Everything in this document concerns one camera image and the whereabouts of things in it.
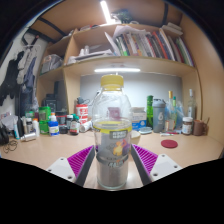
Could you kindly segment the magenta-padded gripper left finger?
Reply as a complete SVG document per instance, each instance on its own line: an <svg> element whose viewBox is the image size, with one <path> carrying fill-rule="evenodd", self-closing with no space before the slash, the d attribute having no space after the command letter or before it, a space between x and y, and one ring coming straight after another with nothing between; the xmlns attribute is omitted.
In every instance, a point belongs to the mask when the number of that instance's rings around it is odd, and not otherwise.
<svg viewBox="0 0 224 224"><path fill-rule="evenodd" d="M60 157L47 171L83 187L94 156L94 146L89 146L69 158Z"/></svg>

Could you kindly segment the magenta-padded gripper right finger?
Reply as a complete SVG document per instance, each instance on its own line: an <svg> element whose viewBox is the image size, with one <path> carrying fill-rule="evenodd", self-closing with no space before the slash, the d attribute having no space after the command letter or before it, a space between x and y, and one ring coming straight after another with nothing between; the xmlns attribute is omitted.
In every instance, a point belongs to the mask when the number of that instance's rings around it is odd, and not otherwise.
<svg viewBox="0 0 224 224"><path fill-rule="evenodd" d="M168 155L157 155L135 144L131 146L131 155L143 185L150 184L182 169Z"/></svg>

